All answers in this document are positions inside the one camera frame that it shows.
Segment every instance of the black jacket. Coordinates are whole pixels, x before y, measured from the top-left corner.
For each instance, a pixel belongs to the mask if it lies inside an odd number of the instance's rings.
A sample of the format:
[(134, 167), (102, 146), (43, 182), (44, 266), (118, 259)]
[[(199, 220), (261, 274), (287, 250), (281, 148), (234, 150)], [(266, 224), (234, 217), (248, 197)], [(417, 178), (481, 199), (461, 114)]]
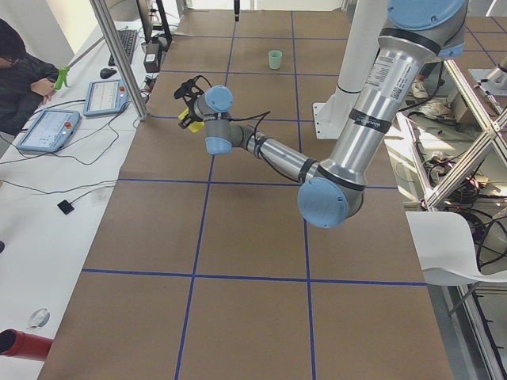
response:
[(30, 54), (0, 69), (0, 131), (17, 135), (42, 101), (30, 85), (42, 78), (55, 82), (57, 77), (56, 67)]

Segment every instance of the blue joint cap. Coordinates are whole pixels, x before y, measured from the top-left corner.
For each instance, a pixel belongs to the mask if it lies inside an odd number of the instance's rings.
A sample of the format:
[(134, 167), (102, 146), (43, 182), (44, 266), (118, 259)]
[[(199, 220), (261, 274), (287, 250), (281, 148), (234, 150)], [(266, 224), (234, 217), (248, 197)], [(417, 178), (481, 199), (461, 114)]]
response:
[(440, 54), (438, 55), (441, 58), (455, 58), (463, 54), (463, 49), (465, 48), (465, 43), (446, 47), (445, 49), (440, 50)]
[(206, 150), (209, 154), (228, 154), (232, 151), (232, 144), (220, 137), (207, 137)]
[(301, 215), (320, 228), (338, 226), (349, 215), (349, 204), (343, 191), (321, 177), (314, 177), (299, 188), (298, 206)]
[(204, 93), (209, 108), (216, 112), (227, 112), (234, 100), (232, 92), (224, 85), (214, 85)]
[(454, 16), (465, 0), (389, 0), (387, 14), (393, 24), (410, 31), (426, 30)]

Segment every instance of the white table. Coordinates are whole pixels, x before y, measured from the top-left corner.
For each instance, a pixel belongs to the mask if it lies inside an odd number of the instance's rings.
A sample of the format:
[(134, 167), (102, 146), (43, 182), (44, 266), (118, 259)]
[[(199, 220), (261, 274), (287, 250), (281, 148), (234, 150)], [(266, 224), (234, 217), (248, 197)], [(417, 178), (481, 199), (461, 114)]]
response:
[[(139, 22), (117, 23), (117, 28), (138, 29)], [(86, 50), (101, 36), (97, 28), (84, 45)], [(141, 85), (147, 75), (143, 67), (143, 53), (138, 40), (132, 70)], [(63, 87), (47, 106), (64, 101), (84, 99), (91, 81), (100, 80), (99, 72), (107, 66), (109, 50), (102, 42), (71, 68), (70, 87)], [(68, 109), (82, 112), (83, 103), (71, 104)], [(90, 135), (59, 152), (83, 162), (92, 162), (116, 137), (109, 127), (102, 128), (112, 116), (82, 121), (69, 143)], [(26, 161), (12, 146), (0, 161), (0, 180), (13, 182), (46, 192), (66, 190), (82, 185), (115, 180), (135, 135), (137, 114), (129, 108), (111, 125), (118, 134), (113, 145), (93, 164), (83, 165), (73, 158), (51, 155)], [(0, 253), (0, 331), (26, 331), (29, 316), (40, 308), (47, 308), (51, 317), (41, 329), (29, 333), (54, 337), (78, 279), (98, 225), (104, 214), (114, 183), (81, 188), (64, 194), (41, 195), (33, 190), (4, 183), (0, 186), (0, 240), (6, 243)], [(75, 210), (65, 215), (57, 208), (62, 200), (72, 201), (92, 188), (92, 192), (74, 203)], [(0, 356), (0, 378), (31, 380), (37, 378), (42, 362)]]

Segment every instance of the computer mouse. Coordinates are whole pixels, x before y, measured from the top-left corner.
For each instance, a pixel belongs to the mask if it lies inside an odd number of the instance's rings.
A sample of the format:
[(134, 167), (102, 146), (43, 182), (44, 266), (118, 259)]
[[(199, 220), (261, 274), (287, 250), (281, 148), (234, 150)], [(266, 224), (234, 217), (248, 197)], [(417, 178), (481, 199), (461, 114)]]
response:
[(116, 74), (116, 70), (114, 69), (110, 69), (108, 67), (105, 67), (101, 70), (101, 78), (102, 79), (107, 79), (109, 78), (111, 75), (114, 75)]

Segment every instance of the cup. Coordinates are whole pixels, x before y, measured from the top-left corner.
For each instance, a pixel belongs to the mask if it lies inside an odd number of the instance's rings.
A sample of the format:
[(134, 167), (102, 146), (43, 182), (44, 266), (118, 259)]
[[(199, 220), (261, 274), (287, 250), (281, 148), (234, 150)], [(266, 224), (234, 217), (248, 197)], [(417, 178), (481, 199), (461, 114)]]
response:
[(44, 361), (48, 357), (53, 339), (27, 334), (17, 330), (0, 332), (0, 355)]
[(282, 52), (280, 50), (271, 50), (268, 53), (269, 57), (269, 68), (271, 70), (280, 69), (280, 65), (282, 63)]

